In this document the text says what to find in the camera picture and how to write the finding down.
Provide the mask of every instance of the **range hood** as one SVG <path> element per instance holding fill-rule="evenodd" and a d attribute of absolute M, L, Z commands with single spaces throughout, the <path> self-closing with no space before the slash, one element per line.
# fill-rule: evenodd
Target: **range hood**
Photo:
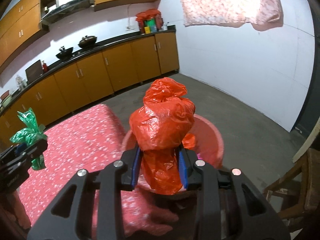
<path fill-rule="evenodd" d="M 56 8 L 43 16 L 40 23 L 44 25 L 55 23 L 70 14 L 89 8 L 93 4 L 94 0 L 56 0 Z"/>

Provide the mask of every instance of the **wooden chair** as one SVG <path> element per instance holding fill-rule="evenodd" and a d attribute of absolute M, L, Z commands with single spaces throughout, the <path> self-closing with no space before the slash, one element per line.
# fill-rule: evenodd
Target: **wooden chair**
<path fill-rule="evenodd" d="M 300 192 L 284 187 L 300 173 Z M 278 213 L 281 219 L 303 217 L 315 211 L 320 200 L 320 152 L 309 148 L 291 170 L 263 190 L 263 195 L 268 201 L 272 195 L 298 197 L 297 204 Z"/>

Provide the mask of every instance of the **pink floral cloth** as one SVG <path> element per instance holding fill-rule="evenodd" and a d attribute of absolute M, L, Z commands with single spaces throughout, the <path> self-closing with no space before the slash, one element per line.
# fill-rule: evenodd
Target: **pink floral cloth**
<path fill-rule="evenodd" d="M 81 168 L 101 170 L 120 159 L 124 128 L 105 105 L 96 105 L 47 130 L 46 169 L 29 170 L 30 178 L 20 187 L 20 199 L 33 225 L 69 179 Z M 177 221 L 177 215 L 153 205 L 148 192 L 136 188 L 121 192 L 124 230 L 127 236 L 137 230 L 162 235 L 172 229 L 163 222 Z M 93 215 L 93 236 L 97 219 Z"/>
<path fill-rule="evenodd" d="M 184 25 L 253 23 L 280 19 L 280 0 L 181 0 Z"/>

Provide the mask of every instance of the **electrical wire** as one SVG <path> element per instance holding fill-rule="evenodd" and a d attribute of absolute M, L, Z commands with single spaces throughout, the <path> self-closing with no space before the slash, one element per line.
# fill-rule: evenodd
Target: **electrical wire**
<path fill-rule="evenodd" d="M 127 12 L 128 12 L 128 28 L 129 28 L 129 26 L 130 26 L 129 7 L 130 7 L 131 5 L 132 5 L 132 3 L 129 4 L 128 7 L 127 7 Z"/>

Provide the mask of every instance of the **red bag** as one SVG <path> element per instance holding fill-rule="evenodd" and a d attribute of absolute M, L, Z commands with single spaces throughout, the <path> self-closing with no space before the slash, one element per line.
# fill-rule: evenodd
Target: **red bag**
<path fill-rule="evenodd" d="M 196 148 L 196 136 L 193 133 L 187 133 L 182 140 L 183 147 L 188 150 L 194 150 Z"/>
<path fill-rule="evenodd" d="M 130 116 L 130 127 L 144 151 L 143 175 L 158 194 L 173 195 L 182 184 L 174 148 L 191 129 L 195 105 L 184 85 L 171 78 L 155 80 L 143 98 L 144 106 Z"/>

